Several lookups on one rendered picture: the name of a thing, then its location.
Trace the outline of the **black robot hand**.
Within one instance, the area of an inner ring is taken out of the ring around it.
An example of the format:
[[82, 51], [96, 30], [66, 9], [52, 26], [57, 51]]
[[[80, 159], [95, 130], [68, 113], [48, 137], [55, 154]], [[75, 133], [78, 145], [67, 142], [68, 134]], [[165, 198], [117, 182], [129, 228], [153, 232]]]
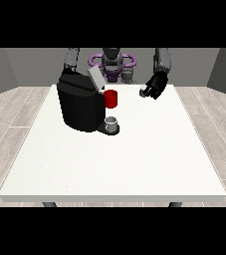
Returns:
[[151, 97], [156, 100], [165, 90], [167, 82], [168, 78], [165, 72], [155, 73], [146, 83], [146, 90], [144, 91], [146, 98]]

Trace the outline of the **red pod holder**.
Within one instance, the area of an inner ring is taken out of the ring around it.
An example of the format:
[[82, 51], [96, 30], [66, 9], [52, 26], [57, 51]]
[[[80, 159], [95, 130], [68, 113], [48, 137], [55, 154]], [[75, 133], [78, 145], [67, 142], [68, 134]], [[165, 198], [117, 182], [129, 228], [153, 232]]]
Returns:
[[104, 92], [105, 97], [105, 107], [108, 109], [113, 109], [117, 106], [117, 91], [106, 90]]

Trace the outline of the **pale grey machine lid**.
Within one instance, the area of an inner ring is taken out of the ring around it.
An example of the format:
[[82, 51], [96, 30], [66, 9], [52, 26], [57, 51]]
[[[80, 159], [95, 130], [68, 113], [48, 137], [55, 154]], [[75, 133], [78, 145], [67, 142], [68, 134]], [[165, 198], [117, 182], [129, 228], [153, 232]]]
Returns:
[[89, 68], [88, 75], [92, 79], [92, 81], [98, 91], [100, 91], [106, 85], [106, 80], [104, 79], [98, 66], [93, 66], [93, 67]]

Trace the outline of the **black coffee machine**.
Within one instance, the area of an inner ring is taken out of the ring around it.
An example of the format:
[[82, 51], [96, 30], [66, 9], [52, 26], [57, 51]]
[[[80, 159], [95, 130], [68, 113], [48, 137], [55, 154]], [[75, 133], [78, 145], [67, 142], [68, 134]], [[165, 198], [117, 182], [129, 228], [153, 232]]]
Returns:
[[57, 84], [59, 102], [64, 122], [78, 131], [99, 131], [107, 135], [119, 133], [106, 131], [105, 91], [98, 91], [89, 76], [64, 69]]

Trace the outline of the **small grey cup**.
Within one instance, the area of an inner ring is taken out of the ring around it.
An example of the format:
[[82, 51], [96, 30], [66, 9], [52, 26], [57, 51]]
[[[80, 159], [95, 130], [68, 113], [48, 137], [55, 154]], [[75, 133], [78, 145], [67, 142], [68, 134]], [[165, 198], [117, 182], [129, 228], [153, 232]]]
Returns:
[[106, 131], [114, 132], [117, 129], [117, 120], [115, 117], [107, 117], [105, 119]]

